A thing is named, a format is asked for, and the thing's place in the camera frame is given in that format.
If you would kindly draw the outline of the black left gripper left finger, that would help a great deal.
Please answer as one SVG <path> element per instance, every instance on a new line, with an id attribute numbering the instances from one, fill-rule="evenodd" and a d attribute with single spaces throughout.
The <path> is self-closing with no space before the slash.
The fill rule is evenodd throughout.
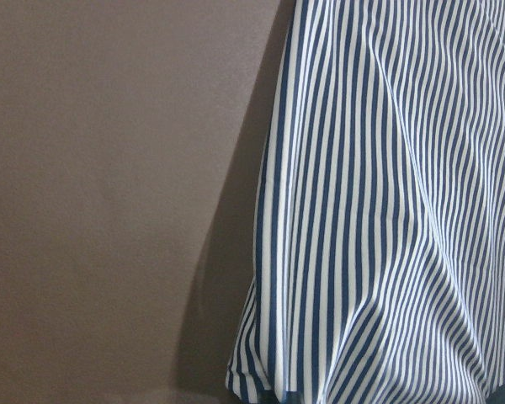
<path id="1" fill-rule="evenodd" d="M 274 391 L 264 390 L 258 395 L 259 404 L 304 404 L 303 395 L 298 391 L 286 391 L 283 397 L 279 399 Z"/>

